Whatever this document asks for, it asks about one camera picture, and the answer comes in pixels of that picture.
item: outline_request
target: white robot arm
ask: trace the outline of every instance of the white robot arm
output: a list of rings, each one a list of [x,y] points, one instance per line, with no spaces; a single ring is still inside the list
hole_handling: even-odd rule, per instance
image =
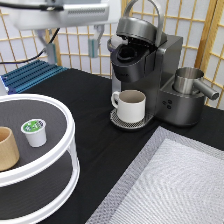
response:
[[[88,42],[90,57],[98,56],[104,25],[117,23],[121,16],[120,0],[0,0],[0,6],[9,8],[19,30],[37,30],[42,43],[41,30],[94,25],[95,35]]]

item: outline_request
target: beige cup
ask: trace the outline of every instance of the beige cup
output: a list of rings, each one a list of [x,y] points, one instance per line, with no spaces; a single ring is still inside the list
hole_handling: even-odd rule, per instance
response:
[[[12,130],[0,127],[0,171],[14,166],[19,160],[19,150]]]
[[[114,92],[111,101],[117,109],[117,116],[126,123],[136,123],[145,117],[145,95],[137,90]]]

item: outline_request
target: black countertop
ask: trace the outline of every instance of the black countertop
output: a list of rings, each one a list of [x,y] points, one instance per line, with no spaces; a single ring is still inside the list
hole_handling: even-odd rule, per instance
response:
[[[64,103],[76,124],[81,174],[68,201],[43,224],[82,224],[95,211],[158,126],[224,150],[224,111],[204,107],[201,121],[178,128],[154,120],[138,132],[123,132],[109,119],[112,82],[70,69],[34,86],[26,93],[42,94]]]

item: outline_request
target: shoji screen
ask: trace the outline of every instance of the shoji screen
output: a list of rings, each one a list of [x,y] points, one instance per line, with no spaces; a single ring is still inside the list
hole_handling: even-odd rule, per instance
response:
[[[224,0],[218,0],[201,69],[206,83],[221,94],[216,101],[207,100],[207,104],[224,110]]]
[[[210,0],[158,0],[164,8],[163,31],[184,38],[179,66],[194,67]],[[157,14],[147,0],[138,1],[133,16],[157,25]]]
[[[165,11],[164,32],[184,37],[180,66],[194,66],[209,3],[215,0],[158,0]],[[124,10],[128,0],[122,0]],[[132,10],[133,16],[157,24],[157,15],[147,0],[138,1]],[[99,58],[88,57],[89,36],[93,27],[62,28],[56,40],[59,65],[110,77],[111,64],[107,40],[116,32],[117,24],[107,25],[102,38]],[[43,48],[33,31],[19,32],[9,20],[7,10],[0,12],[0,60],[15,61],[33,57]],[[0,74],[21,65],[0,65]]]
[[[9,19],[7,9],[0,9],[0,61],[19,61],[36,56],[43,49],[33,31],[17,30]],[[0,65],[0,75],[24,64]]]

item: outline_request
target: coffee pod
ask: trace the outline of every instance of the coffee pod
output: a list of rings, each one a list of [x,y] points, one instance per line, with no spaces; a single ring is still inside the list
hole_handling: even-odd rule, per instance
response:
[[[32,119],[22,125],[21,131],[25,134],[30,146],[40,147],[47,141],[45,127],[44,120]]]

